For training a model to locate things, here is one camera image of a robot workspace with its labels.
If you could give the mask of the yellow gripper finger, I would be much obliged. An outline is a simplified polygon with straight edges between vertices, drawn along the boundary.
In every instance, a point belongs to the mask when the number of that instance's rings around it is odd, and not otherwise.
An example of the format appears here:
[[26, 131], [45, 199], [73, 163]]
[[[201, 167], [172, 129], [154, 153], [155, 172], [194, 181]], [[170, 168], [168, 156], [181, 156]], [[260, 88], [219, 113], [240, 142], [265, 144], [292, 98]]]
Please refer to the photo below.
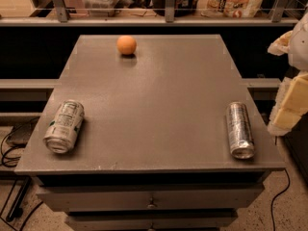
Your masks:
[[294, 78], [285, 77], [269, 115], [268, 131], [273, 136], [284, 136], [307, 113], [308, 72], [299, 72]]

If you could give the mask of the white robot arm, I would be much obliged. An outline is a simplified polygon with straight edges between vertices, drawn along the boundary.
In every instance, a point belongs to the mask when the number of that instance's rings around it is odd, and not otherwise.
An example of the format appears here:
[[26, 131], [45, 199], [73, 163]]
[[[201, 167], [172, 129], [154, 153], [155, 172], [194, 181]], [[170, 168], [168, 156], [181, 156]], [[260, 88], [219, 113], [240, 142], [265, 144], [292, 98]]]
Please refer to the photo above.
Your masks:
[[308, 113], [308, 14], [292, 31], [274, 41], [268, 52], [276, 56], [287, 54], [289, 65], [299, 71], [296, 77], [285, 77], [280, 83], [269, 115], [268, 131], [284, 136]]

